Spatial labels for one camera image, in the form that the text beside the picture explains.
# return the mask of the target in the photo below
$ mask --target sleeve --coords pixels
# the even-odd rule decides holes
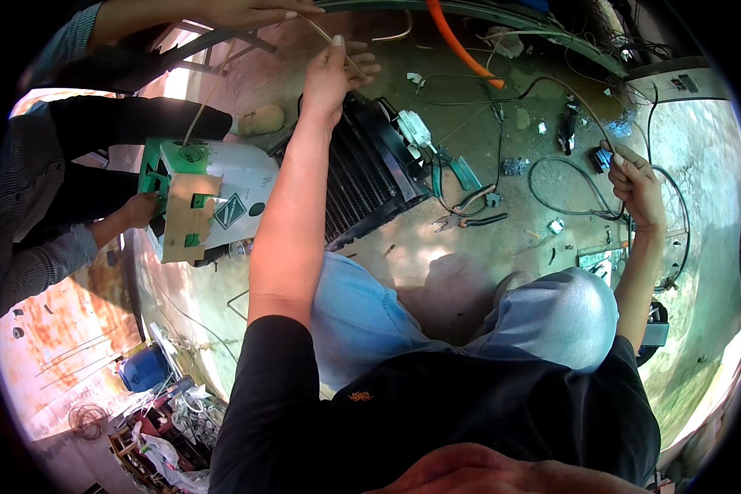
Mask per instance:
[[[317,471],[318,370],[310,332],[279,315],[247,328],[209,494],[296,492]]]
[[[85,56],[101,7],[99,2],[80,10],[55,33],[29,69],[28,89],[51,83],[61,67]]]
[[[662,436],[626,338],[615,337],[587,399],[585,465],[643,485],[656,467]]]
[[[91,231],[76,224],[53,242],[14,254],[8,272],[0,279],[0,317],[15,303],[39,295],[82,266],[90,265],[98,253]]]

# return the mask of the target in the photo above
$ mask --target blue plastic container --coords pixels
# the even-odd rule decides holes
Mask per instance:
[[[121,361],[119,376],[129,391],[139,393],[150,390],[164,381],[169,374],[168,361],[158,345],[151,345]]]

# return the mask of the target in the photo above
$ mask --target white electrical component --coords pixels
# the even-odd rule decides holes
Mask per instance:
[[[401,110],[398,112],[398,130],[404,134],[409,143],[420,148],[431,148],[436,153],[434,145],[431,143],[431,132],[423,123],[423,119],[411,110]]]

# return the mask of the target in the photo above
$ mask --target concrete floor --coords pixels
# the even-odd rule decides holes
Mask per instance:
[[[367,41],[374,35],[394,34],[397,24],[403,24],[401,13],[374,15],[377,21],[368,22],[364,14],[360,25],[359,17],[352,14],[331,14],[324,17],[322,25],[328,32]],[[371,50],[383,72],[362,93],[370,98],[384,95],[396,108],[418,112],[435,142],[442,141],[454,156],[464,156],[481,183],[493,183],[497,176],[499,126],[492,111],[487,108],[455,130],[483,105],[439,107],[426,104],[415,97],[415,84],[406,79],[407,72],[424,75],[468,73],[433,33],[427,28],[418,31],[422,25],[418,24],[419,19],[415,18],[417,42],[432,44],[435,48],[416,47],[414,35],[393,43],[373,44]],[[303,21],[263,28],[259,36],[276,45],[277,50],[273,54],[256,50],[230,64],[229,74],[219,82],[209,104],[231,113],[278,104],[286,111],[290,125],[296,121],[296,102],[302,91],[304,66],[325,44]],[[235,50],[242,48],[239,44]],[[214,60],[222,58],[224,47],[215,49]],[[536,42],[533,54],[523,54],[511,62],[495,57],[492,72],[506,73],[506,88],[501,97],[515,96],[534,77],[548,74],[563,79],[581,92],[602,119],[617,118],[622,107],[602,93],[605,86],[568,70],[562,51],[555,50],[549,44]],[[487,54],[474,53],[479,60],[485,61]],[[213,81],[213,76],[193,74],[188,98],[202,101]],[[441,100],[484,98],[480,86],[470,79],[433,79],[427,83],[426,91],[431,98]],[[505,104],[503,108],[508,119],[503,124],[503,157],[524,156],[535,161],[543,156],[561,156],[555,130],[565,103],[563,89],[544,82],[523,101]],[[631,106],[635,122],[644,127],[649,108]],[[520,108],[529,116],[527,126],[521,125],[522,121],[516,118]],[[541,121],[548,128],[544,135],[537,131]],[[283,131],[249,141],[266,149]],[[668,344],[640,369],[653,411],[662,427],[662,443],[667,446],[686,424],[709,387],[722,349],[741,328],[737,269],[741,139],[731,105],[724,101],[660,105],[653,116],[651,134],[653,161],[675,177],[692,216],[692,251],[678,281],[679,289],[656,297],[670,312]],[[645,141],[636,125],[630,135],[618,137],[620,142],[645,155]],[[591,172],[585,156],[601,138],[601,132],[592,122],[580,126],[576,132],[573,162]],[[536,189],[560,207],[569,210],[600,208],[581,175],[562,163],[545,163],[535,178]],[[606,177],[596,175],[594,180],[613,208],[616,207],[619,202],[614,199]],[[443,189],[451,203],[459,202],[465,194],[449,172],[443,177]],[[466,285],[473,289],[473,296],[483,296],[512,270],[526,270],[539,277],[575,266],[576,249],[605,244],[607,229],[612,229],[615,241],[626,235],[625,228],[616,225],[607,228],[608,222],[600,218],[591,221],[587,216],[563,216],[545,208],[529,192],[526,175],[503,176],[499,192],[504,200],[496,212],[509,213],[508,219],[499,223],[479,228],[454,228],[436,234],[431,222],[444,212],[435,199],[430,199],[347,245],[341,253],[356,254],[356,262],[380,281],[396,287],[422,286],[429,272],[432,276],[438,274],[439,269],[444,272],[445,260],[442,264],[432,265],[431,262],[445,254],[465,254],[462,258],[471,258],[470,264],[474,266]],[[671,222],[669,229],[681,228],[680,205],[669,185],[663,185],[663,194]],[[548,223],[556,217],[563,219],[566,225],[560,235],[547,230]],[[226,303],[247,290],[247,263],[237,265],[223,260],[216,272],[213,266],[201,269],[187,264],[163,266],[157,262],[142,235],[128,235],[128,242],[138,259],[145,321],[164,326],[179,347],[182,366],[191,371],[196,380],[207,382],[218,396],[227,399],[246,323],[227,308]],[[383,259],[382,255],[392,244],[395,249]],[[573,248],[566,250],[566,245],[573,245]],[[556,256],[549,265],[552,248]],[[666,242],[665,249],[664,272],[671,273],[669,266],[674,260],[680,262],[683,251],[681,247],[673,247],[672,240]],[[470,301],[455,301],[456,306],[446,311],[458,312],[460,303]],[[247,296],[240,297],[231,306],[246,314]],[[331,396],[328,388],[322,388],[327,397]]]

